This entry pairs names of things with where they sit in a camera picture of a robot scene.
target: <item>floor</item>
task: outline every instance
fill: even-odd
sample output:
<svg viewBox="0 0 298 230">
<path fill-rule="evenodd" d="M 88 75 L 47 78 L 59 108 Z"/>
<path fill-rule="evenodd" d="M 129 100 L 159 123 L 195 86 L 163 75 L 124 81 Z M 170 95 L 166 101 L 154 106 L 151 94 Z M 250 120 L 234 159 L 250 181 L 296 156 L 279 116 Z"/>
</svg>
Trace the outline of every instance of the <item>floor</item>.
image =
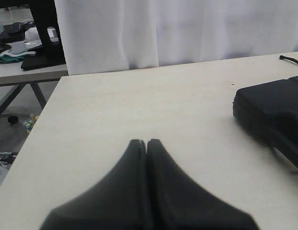
<svg viewBox="0 0 298 230">
<path fill-rule="evenodd" d="M 14 22 L 32 21 L 32 15 L 29 9 L 12 8 L 11 11 L 0 11 L 0 23 L 11 24 Z M 46 100 L 53 93 L 57 81 L 39 83 L 39 86 Z M 0 100 L 11 89 L 12 86 L 0 88 Z M 3 116 L 0 118 L 0 152 L 19 151 L 24 144 L 28 133 L 23 127 L 23 121 L 29 120 L 30 114 L 39 115 L 42 109 L 38 103 L 34 92 L 30 85 L 26 85 L 19 95 L 14 99 L 10 106 L 6 109 Z M 18 115 L 19 123 L 10 125 L 7 117 L 10 115 Z M 7 171 L 0 168 L 0 184 L 3 181 Z"/>
</svg>

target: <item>table leg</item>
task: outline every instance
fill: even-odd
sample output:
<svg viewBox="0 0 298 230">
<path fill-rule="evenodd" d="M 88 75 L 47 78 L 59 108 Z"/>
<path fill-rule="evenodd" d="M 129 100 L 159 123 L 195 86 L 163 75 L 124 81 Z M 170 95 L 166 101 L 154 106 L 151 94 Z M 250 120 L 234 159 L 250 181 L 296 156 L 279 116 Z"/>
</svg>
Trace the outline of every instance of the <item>table leg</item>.
<svg viewBox="0 0 298 230">
<path fill-rule="evenodd" d="M 10 103 L 15 99 L 19 92 L 24 88 L 25 84 L 15 85 L 11 90 L 0 100 L 0 115 L 5 111 L 5 109 L 10 105 Z"/>
<path fill-rule="evenodd" d="M 47 104 L 47 101 L 45 100 L 38 83 L 30 83 L 30 86 L 32 87 L 32 89 L 34 91 L 36 98 L 38 99 L 38 101 L 41 105 L 41 108 L 44 109 L 44 106 Z"/>
</svg>

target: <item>black strap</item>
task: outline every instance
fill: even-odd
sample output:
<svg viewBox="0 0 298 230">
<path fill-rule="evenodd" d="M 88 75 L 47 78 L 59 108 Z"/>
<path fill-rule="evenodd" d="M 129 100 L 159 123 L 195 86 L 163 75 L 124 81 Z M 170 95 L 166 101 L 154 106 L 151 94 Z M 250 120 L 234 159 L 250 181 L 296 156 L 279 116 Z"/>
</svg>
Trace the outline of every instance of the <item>black strap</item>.
<svg viewBox="0 0 298 230">
<path fill-rule="evenodd" d="M 298 60 L 294 59 L 292 57 L 286 57 L 286 56 L 280 55 L 279 58 L 280 58 L 280 60 L 289 60 L 289 61 L 295 62 L 298 65 Z"/>
</svg>

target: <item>black wheel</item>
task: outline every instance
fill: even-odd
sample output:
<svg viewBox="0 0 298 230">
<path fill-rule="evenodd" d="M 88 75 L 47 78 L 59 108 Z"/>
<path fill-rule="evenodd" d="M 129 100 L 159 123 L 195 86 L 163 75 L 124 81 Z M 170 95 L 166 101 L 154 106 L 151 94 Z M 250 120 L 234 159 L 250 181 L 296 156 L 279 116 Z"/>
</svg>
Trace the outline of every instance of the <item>black wheel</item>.
<svg viewBox="0 0 298 230">
<path fill-rule="evenodd" d="M 13 115 L 11 115 L 11 116 L 8 117 L 7 120 L 8 120 L 8 122 L 9 122 L 10 124 L 14 125 L 14 124 L 18 123 L 19 118 L 18 118 L 17 116 L 13 116 Z"/>
</svg>

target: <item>white table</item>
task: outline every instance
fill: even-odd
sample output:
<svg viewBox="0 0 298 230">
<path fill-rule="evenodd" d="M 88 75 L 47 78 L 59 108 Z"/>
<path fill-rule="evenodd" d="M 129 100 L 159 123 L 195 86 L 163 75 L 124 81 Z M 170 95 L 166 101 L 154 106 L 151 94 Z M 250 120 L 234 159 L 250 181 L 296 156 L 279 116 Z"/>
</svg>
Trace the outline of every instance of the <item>white table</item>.
<svg viewBox="0 0 298 230">
<path fill-rule="evenodd" d="M 66 65 L 23 71 L 21 64 L 0 64 L 0 87 L 14 85 L 0 101 L 0 115 L 27 83 L 31 85 L 41 107 L 44 108 L 46 100 L 38 82 L 58 81 L 60 77 L 68 75 Z"/>
<path fill-rule="evenodd" d="M 132 138 L 161 139 L 188 175 L 262 230 L 298 229 L 297 169 L 232 115 L 237 89 L 296 75 L 269 55 L 61 78 L 0 188 L 0 230 L 39 229 Z"/>
</svg>

